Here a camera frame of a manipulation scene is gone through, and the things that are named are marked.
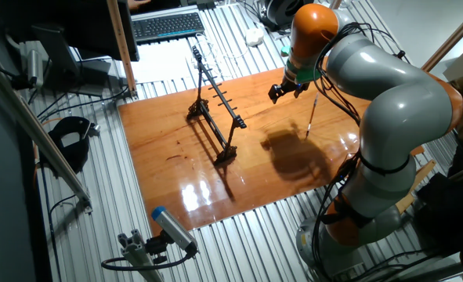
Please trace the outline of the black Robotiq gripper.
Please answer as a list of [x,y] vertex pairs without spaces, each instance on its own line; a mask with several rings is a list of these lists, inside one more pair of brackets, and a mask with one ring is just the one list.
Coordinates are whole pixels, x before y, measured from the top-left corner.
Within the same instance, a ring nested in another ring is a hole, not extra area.
[[294,93],[294,97],[298,98],[299,95],[309,88],[309,83],[295,83],[288,76],[284,75],[280,85],[273,84],[268,91],[268,96],[273,104],[276,104],[278,99],[289,92]]

